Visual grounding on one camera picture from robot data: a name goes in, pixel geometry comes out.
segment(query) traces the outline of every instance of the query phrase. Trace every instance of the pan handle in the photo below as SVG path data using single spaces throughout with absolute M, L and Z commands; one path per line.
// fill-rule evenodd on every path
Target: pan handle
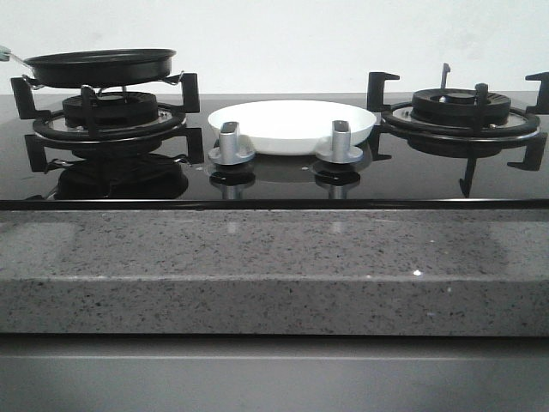
M 17 63 L 22 64 L 27 69 L 32 69 L 32 67 L 29 66 L 28 64 L 26 64 L 23 61 L 22 58 L 20 58 L 19 56 L 16 56 L 14 53 L 12 53 L 11 50 L 8 47 L 6 47 L 4 45 L 0 45 L 0 62 L 8 62 L 9 58 L 12 58 Z

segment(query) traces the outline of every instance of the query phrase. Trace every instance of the black glass surface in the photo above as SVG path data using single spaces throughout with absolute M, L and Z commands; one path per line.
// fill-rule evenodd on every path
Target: black glass surface
M 169 159 L 187 154 L 185 136 L 166 139 L 153 152 L 159 155 L 154 156 L 155 159 L 165 159 L 170 165 L 166 166 L 169 169 L 166 170 L 169 177 L 166 179 L 171 179 L 177 187 L 167 181 L 161 183 L 164 171 L 154 167 L 155 175 L 152 177 L 147 175 L 147 171 L 136 173 L 136 179 L 144 179 L 148 186 L 146 190 L 140 185 L 140 180 L 132 180 L 133 172 L 122 173 L 120 177 L 118 171 L 113 190 L 94 188 L 90 192 L 96 195 L 72 196 L 67 188 L 76 188 L 74 193 L 88 191 L 77 189 L 81 179 L 78 176 L 72 179 L 70 162 L 76 162 L 76 171 L 86 170 L 87 180 L 89 174 L 93 174 L 90 172 L 93 168 L 82 165 L 83 160 L 70 150 L 45 148 L 46 161 L 51 163 L 49 171 L 33 172 L 25 144 L 25 135 L 33 133 L 32 121 L 18 119 L 13 98 L 2 96 L 0 207 L 367 209 L 402 206 L 430 209 L 460 208 L 468 204 L 497 207 L 505 202 L 520 204 L 521 207 L 547 207 L 549 204 L 548 149 L 543 138 L 499 146 L 491 143 L 472 146 L 396 136 L 377 127 L 360 145 L 365 158 L 351 167 L 333 167 L 314 156 L 258 155 L 250 164 L 241 167 L 217 168 L 208 160 L 208 151 L 216 140 L 208 124 L 211 112 L 245 101 L 287 97 L 203 96 L 201 112 L 189 114 L 187 126 L 202 129 L 206 160 L 192 165 L 177 163 L 181 175 L 178 170 L 174 171 Z M 310 95 L 308 98 L 361 107 L 366 104 L 365 94 Z M 58 101 L 49 96 L 46 100 L 50 104 L 41 108 L 57 110 L 62 99 L 63 96 Z M 389 97 L 386 102 L 393 104 L 406 99 L 406 96 Z M 532 93 L 515 94 L 512 104 L 524 108 L 534 99 Z M 159 96 L 158 100 L 178 103 L 176 97 Z M 548 131 L 549 116 L 540 116 L 540 119 L 541 131 Z M 64 164 L 64 167 L 56 168 L 56 164 Z

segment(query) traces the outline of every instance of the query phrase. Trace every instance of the silver knob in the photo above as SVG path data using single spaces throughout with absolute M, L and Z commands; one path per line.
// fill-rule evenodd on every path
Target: silver knob
M 321 161 L 347 164 L 360 161 L 363 153 L 360 148 L 351 146 L 351 131 L 345 120 L 335 120 L 332 123 L 332 144 L 317 149 L 315 155 Z
M 219 141 L 219 147 L 212 148 L 208 153 L 209 159 L 216 165 L 239 165 L 250 161 L 256 155 L 256 151 L 241 138 L 238 122 L 224 123 L 221 126 Z

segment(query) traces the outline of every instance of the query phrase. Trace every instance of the white wall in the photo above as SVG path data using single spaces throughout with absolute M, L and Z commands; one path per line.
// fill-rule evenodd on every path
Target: white wall
M 362 92 L 371 70 L 411 91 L 437 86 L 442 62 L 449 86 L 524 90 L 549 70 L 547 0 L 0 0 L 0 13 L 0 43 L 21 57 L 173 48 L 202 93 Z M 0 94 L 23 71 L 0 64 Z

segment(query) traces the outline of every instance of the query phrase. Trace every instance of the white plate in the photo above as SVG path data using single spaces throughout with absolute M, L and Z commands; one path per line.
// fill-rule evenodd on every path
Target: white plate
M 317 100 L 266 100 L 224 107 L 209 115 L 217 134 L 225 122 L 238 122 L 257 153 L 266 155 L 312 155 L 332 137 L 332 122 L 346 120 L 351 144 L 370 135 L 376 123 L 372 112 L 356 106 Z

